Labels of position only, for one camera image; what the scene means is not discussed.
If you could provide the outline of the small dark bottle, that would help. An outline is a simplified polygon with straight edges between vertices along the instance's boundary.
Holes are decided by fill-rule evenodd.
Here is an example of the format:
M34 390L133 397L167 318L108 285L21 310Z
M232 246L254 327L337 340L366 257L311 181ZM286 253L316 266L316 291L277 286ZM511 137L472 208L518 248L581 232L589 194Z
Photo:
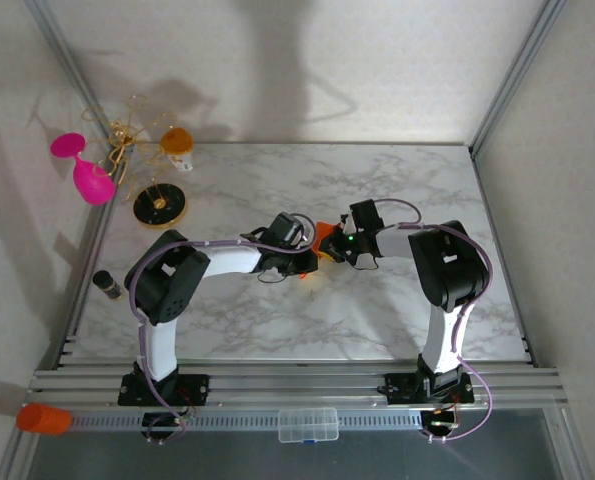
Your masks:
M108 271L96 271L93 274L92 282L108 299L119 300L121 298L121 287Z

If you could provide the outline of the aluminium front frame rail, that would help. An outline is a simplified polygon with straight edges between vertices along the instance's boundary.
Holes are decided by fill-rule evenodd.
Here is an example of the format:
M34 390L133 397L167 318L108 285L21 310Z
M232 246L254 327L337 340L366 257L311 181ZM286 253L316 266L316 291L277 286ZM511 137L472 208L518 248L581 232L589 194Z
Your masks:
M388 373L405 373L403 365L185 365L182 374L206 375L208 409L235 407L338 406L384 408L387 397L378 392ZM122 381L126 370L68 366L33 375L27 403L46 403L70 409L117 409L128 393ZM520 365L482 365L480 380L472 378L475 408L488 403L488 385L500 408L535 408L568 403L563 383L554 369Z

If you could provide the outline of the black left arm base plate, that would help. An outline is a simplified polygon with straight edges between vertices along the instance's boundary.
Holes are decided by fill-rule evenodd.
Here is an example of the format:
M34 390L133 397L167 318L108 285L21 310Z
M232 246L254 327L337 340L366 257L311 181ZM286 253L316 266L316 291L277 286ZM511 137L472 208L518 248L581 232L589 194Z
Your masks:
M173 372L159 382L153 382L158 395L171 406L204 406L209 391L208 375ZM122 377L117 403L120 406L162 406L151 391L143 372Z

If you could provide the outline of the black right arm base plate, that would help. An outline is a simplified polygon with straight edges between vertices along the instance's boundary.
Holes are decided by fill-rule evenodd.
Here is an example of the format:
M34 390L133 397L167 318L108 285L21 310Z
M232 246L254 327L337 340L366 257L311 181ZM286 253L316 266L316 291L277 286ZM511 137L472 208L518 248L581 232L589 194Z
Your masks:
M470 376L460 369L426 376L416 373L391 373L377 388L389 405L404 404L473 404L475 402Z

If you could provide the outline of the orange cloth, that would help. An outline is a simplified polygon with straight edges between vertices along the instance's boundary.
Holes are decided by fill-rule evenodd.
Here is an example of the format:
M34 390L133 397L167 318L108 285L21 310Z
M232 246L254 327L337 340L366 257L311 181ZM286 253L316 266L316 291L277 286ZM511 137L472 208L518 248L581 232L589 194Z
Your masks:
M320 255L320 259L318 260L319 261L319 266L320 266L320 262L322 260L333 262L333 261L330 261L329 259L321 256L321 254L320 254L320 247L321 247L321 240L325 236L329 235L333 230L335 230L335 228L336 228L336 225L334 225L334 224L329 224L329 223L324 223L324 222L317 222L316 223L316 240L315 240L314 245L311 247L311 249L317 251L319 253L319 255ZM298 277L300 279L304 279L304 278L306 278L310 274L301 274L301 273L299 273L298 274Z

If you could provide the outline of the aluminium frame post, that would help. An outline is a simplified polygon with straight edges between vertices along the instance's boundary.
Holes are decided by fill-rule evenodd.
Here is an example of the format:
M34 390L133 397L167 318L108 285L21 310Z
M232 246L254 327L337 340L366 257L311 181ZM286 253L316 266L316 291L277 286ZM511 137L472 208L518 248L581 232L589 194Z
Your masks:
M519 90L541 47L555 25L568 0L544 0L521 46L511 61L486 113L477 128L468 150L475 162L491 139L504 113Z
M87 109L100 109L100 104L76 61L74 50L67 41L48 0L22 0L22 2L28 9L55 60L82 104ZM38 97L37 100L39 103L36 107L41 104L41 97ZM56 138L57 133L66 133L66 127L63 124L55 127L47 125L38 115L38 108L36 107L33 107L32 120L29 121L29 124L32 121L39 123L46 134L47 140ZM108 119L103 112L101 112L100 118L101 120L93 118L88 122L95 126L96 130L101 134L101 139L106 139L108 134L111 133L110 128L106 125Z

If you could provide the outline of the pink wine glass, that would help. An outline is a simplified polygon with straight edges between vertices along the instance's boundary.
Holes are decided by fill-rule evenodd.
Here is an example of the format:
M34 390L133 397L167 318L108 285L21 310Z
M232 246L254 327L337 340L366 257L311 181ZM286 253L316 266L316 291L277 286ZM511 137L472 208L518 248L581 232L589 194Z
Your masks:
M90 205L103 205L116 193L116 187L108 173L99 165L84 160L81 154L86 147L86 139L76 132L58 136L51 144L51 154L57 158L72 158L75 161L73 183L82 199Z

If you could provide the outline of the aluminium side rail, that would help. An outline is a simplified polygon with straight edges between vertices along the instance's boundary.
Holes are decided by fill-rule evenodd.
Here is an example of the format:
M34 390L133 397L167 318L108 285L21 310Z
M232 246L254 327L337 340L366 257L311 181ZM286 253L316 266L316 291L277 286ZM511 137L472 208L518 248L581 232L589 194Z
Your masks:
M499 258L499 263L501 265L504 282L505 282L506 289L509 294L509 298L510 298L512 309L514 312L516 324L517 324L517 327L518 327L518 330L519 330L519 333L521 336L522 343L524 345L524 350L525 350L526 354L528 355L527 363L529 365L532 365L533 367L538 367L539 362L536 359L531 339L529 338L528 332L526 331L524 316L520 309L516 289L514 288L514 285L512 282L509 265L508 265L507 258L506 258L506 255L505 255L505 252L503 249L502 240L501 240L501 237L499 234L499 229L497 228L497 224L496 224L496 221L495 221L495 218L493 215L493 210L492 210L489 198L488 198L486 187L484 185L484 181L483 181L481 173L480 173L480 168L478 166L478 163L477 163L474 155L471 155L471 163L472 163L474 175L477 180L478 187L479 187L479 190L480 190L480 193L482 196L483 205L486 210L486 215L487 215L488 222L489 222L489 225L491 228L492 237L493 237L493 240L495 243L497 255Z
M117 186L113 175L109 173L108 175L113 180L117 191ZM86 204L92 207L89 235L87 241L85 242L84 263L82 266L79 283L75 290L72 306L70 308L68 321L63 332L63 339L61 340L58 353L55 354L54 365L57 365L61 362L61 357L66 352L66 344L68 341L71 338L77 338L77 333L82 321L82 316L92 285L93 273L98 263L103 241L110 222L110 216L114 207L114 197L103 205L90 205L84 201Z

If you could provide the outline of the orange plastic cup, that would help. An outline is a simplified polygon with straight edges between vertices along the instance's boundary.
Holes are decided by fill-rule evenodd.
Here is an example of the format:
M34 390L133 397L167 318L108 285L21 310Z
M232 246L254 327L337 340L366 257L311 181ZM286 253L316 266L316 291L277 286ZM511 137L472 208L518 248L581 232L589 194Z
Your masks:
M72 422L73 417L68 411L39 403L25 405L16 417L19 430L45 435L64 434Z

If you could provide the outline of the black controller board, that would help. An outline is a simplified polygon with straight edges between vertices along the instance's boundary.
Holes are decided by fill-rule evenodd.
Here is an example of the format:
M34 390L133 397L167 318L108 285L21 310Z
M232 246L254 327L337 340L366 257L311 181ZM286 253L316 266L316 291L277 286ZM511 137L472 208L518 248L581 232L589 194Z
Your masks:
M448 437L459 427L457 412L454 408L425 410L421 412L423 430L428 435Z
M197 416L194 406L187 407L173 414L171 412L145 413L142 418L141 434L145 438L165 440L170 436L179 436L186 432L191 420Z

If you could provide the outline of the clear plastic organizer box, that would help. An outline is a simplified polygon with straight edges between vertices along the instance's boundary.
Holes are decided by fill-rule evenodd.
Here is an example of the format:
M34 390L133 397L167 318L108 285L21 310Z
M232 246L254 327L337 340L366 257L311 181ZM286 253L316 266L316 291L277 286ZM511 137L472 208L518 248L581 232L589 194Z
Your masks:
M336 441L339 438L338 412L332 407L280 410L277 430L282 444Z

